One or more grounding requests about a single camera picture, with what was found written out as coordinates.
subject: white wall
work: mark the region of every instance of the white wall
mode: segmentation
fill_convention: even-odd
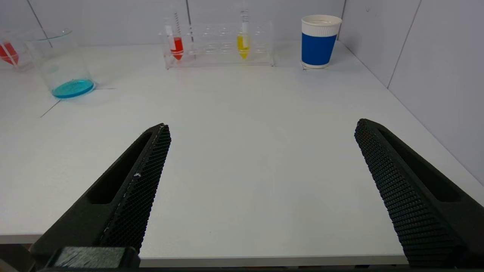
[[[0,0],[0,27],[9,30],[38,28],[27,0]]]
[[[31,0],[44,28],[70,28],[80,45],[159,43],[168,0]],[[190,0],[193,23],[236,22],[235,0]],[[344,0],[249,0],[251,18],[274,21],[279,40],[301,38],[301,17],[341,16]]]
[[[339,40],[388,87],[420,0],[347,0]]]
[[[483,12],[422,0],[389,90],[484,185]]]
[[[44,28],[70,28],[79,45],[160,43],[166,0],[31,0]]]

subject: white cup rim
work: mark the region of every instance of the white cup rim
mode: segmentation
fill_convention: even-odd
[[[309,15],[305,16],[301,19],[303,24],[309,25],[309,26],[315,26],[315,27],[333,27],[336,25],[339,25],[343,22],[341,18],[336,17],[336,16],[331,16],[331,15]],[[318,24],[318,23],[312,23],[314,21],[330,21],[331,24]]]

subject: yellow liquid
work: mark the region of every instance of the yellow liquid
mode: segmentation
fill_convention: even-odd
[[[246,43],[248,45],[247,47],[244,47],[243,46],[244,39],[248,39],[248,41],[246,41]],[[247,36],[247,35],[238,35],[237,36],[237,48],[239,50],[240,56],[243,59],[246,59],[247,56],[249,55],[249,51],[250,51],[250,38],[249,38],[249,36]]]

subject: test tube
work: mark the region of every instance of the test tube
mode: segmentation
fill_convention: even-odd
[[[174,58],[181,60],[183,57],[182,31],[180,29],[180,20],[178,11],[173,8],[173,17],[175,20],[175,31],[173,31],[169,17],[165,17],[165,30],[170,43],[170,51]]]
[[[237,36],[237,48],[240,56],[245,60],[250,51],[249,9],[245,0],[241,4],[241,23],[241,31]]]

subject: red liquid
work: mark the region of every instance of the red liquid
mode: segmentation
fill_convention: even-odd
[[[18,64],[18,55],[17,55],[17,52],[15,51],[14,47],[12,46],[12,44],[10,42],[6,42],[6,43],[3,44],[3,46],[5,46],[5,49],[8,51],[8,54],[10,54],[10,56],[12,56],[12,59],[14,59],[15,64]],[[8,57],[8,54],[7,54],[7,52],[5,52],[3,47],[0,46],[0,57],[1,57],[1,59],[10,63],[11,65],[13,65],[13,62]]]
[[[174,37],[175,49],[171,50],[171,54],[177,59],[181,60],[183,57],[183,42],[181,37]]]

